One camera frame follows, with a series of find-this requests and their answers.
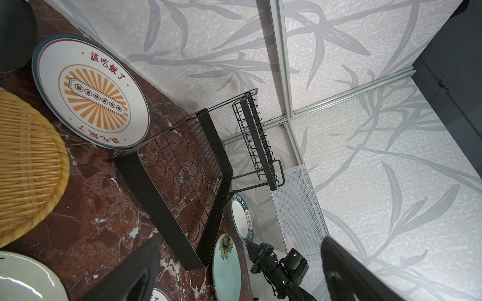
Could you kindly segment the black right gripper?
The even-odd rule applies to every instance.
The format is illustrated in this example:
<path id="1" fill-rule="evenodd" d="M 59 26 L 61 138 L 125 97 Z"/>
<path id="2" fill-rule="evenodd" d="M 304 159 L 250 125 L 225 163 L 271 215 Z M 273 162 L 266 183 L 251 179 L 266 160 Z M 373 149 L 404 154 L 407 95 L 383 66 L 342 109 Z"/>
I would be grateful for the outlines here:
<path id="1" fill-rule="evenodd" d="M 308 271 L 308 262 L 300 252 L 291 249 L 286 257 L 277 260 L 274 247 L 268 243 L 261 246 L 251 241 L 246 243 L 251 273 L 262 272 L 278 299 L 308 300 L 306 292 L 300 287 Z"/>

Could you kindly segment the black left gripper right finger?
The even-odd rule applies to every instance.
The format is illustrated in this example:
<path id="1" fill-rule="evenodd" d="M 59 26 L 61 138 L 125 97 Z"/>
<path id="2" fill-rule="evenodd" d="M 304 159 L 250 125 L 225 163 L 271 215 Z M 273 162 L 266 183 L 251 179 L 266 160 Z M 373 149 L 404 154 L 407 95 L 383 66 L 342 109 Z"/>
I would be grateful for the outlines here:
<path id="1" fill-rule="evenodd" d="M 321 259 L 331 300 L 403 301 L 331 237 L 321 244 Z"/>

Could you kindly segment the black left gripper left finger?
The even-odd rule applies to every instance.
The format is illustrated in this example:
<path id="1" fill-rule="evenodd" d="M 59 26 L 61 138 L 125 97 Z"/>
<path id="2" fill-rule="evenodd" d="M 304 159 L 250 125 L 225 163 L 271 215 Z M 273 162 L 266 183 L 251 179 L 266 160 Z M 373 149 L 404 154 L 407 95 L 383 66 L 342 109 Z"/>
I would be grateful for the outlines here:
<path id="1" fill-rule="evenodd" d="M 160 259 L 160 244 L 150 238 L 80 299 L 150 300 Z"/>

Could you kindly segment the orange sunburst plate front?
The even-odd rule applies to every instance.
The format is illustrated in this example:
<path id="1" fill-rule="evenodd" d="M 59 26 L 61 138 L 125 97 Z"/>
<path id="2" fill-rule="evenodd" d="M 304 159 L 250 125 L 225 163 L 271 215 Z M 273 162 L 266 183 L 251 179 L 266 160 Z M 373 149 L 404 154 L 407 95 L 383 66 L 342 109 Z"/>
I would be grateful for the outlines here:
<path id="1" fill-rule="evenodd" d="M 164 288 L 155 286 L 150 301 L 173 301 L 173 299 Z"/>

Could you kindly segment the orange sunburst plate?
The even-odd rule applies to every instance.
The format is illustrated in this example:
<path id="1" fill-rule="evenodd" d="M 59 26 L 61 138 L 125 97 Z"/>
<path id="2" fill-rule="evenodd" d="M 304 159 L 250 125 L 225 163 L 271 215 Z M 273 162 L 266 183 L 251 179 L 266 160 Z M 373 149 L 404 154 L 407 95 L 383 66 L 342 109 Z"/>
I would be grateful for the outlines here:
<path id="1" fill-rule="evenodd" d="M 155 286 L 150 301 L 173 301 L 173 299 L 164 288 Z"/>
<path id="2" fill-rule="evenodd" d="M 130 71 L 103 47 L 76 36 L 47 38 L 33 52 L 32 72 L 45 104 L 81 138 L 124 150 L 148 137 L 148 101 Z"/>

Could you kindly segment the green rim lettered plate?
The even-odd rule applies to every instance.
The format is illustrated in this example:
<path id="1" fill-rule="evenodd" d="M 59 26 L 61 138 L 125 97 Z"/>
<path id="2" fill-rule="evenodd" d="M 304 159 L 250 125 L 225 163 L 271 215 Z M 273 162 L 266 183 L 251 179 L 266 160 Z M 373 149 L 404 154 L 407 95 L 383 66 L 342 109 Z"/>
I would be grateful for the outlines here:
<path id="1" fill-rule="evenodd" d="M 239 237 L 243 242 L 252 242 L 254 238 L 254 226 L 251 212 L 240 194 L 232 197 L 232 218 Z"/>

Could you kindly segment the mint green flower plate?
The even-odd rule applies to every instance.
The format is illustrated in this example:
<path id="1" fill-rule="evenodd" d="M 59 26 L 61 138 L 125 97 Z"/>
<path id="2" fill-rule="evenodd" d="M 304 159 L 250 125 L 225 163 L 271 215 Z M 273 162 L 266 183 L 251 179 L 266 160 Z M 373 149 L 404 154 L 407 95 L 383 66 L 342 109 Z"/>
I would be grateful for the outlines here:
<path id="1" fill-rule="evenodd" d="M 227 233 L 217 240 L 213 253 L 212 276 L 217 300 L 239 300 L 242 284 L 240 261 L 234 240 Z"/>

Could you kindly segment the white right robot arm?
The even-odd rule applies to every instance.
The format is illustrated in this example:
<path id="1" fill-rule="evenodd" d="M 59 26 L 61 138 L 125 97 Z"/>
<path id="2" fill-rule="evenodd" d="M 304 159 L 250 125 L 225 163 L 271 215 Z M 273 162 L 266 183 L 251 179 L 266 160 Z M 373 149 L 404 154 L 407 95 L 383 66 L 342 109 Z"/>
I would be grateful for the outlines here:
<path id="1" fill-rule="evenodd" d="M 309 265 L 308 261 L 296 249 L 291 249 L 286 257 L 277 258 L 274 247 L 268 243 L 255 244 L 246 241 L 251 273 L 262 273 L 272 287 L 275 297 L 289 300 L 315 300 L 305 289 L 300 287 Z"/>

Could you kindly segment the orange sunburst plate by rack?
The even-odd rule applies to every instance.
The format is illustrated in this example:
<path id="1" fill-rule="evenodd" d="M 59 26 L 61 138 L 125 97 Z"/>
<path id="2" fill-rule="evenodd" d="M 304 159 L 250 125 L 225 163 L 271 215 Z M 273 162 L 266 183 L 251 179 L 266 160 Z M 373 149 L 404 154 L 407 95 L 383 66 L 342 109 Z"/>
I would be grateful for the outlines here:
<path id="1" fill-rule="evenodd" d="M 45 104 L 81 138 L 124 150 L 148 137 L 148 101 L 130 71 L 103 47 L 76 36 L 47 38 L 33 52 L 32 72 Z"/>

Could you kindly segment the white plate black emblem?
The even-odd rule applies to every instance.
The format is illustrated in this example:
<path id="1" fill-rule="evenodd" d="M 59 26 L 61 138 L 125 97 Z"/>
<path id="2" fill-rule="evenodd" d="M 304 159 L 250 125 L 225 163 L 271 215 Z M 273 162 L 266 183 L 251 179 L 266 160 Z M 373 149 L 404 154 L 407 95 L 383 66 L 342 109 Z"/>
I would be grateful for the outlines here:
<path id="1" fill-rule="evenodd" d="M 68 300 L 59 277 L 41 262 L 1 252 L 1 300 Z"/>

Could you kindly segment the orange woven bamboo plate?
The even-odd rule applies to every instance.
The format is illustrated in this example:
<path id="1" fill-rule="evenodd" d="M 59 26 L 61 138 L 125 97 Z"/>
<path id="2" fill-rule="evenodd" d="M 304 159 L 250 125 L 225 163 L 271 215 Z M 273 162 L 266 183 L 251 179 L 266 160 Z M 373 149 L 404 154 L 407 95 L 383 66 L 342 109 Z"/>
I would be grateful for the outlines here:
<path id="1" fill-rule="evenodd" d="M 53 125 L 1 89 L 1 246 L 43 221 L 64 195 L 69 153 Z"/>

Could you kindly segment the black round plate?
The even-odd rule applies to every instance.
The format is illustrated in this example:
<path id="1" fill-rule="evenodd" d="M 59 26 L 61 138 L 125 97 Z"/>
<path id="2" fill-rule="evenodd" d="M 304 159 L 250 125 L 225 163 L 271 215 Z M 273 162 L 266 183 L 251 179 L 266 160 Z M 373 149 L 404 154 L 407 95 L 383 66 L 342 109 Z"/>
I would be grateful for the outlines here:
<path id="1" fill-rule="evenodd" d="M 1 71 L 25 66 L 38 44 L 38 28 L 28 1 L 1 1 Z"/>

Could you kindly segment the white mesh wall basket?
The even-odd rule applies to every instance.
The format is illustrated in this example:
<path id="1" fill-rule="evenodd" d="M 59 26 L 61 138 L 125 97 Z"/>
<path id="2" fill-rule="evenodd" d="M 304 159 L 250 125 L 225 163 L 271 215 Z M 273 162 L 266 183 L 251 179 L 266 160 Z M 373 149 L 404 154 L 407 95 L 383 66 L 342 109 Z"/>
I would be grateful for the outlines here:
<path id="1" fill-rule="evenodd" d="M 308 262 L 321 261 L 321 244 L 330 234 L 306 166 L 284 171 L 285 184 L 272 192 L 286 249 Z"/>

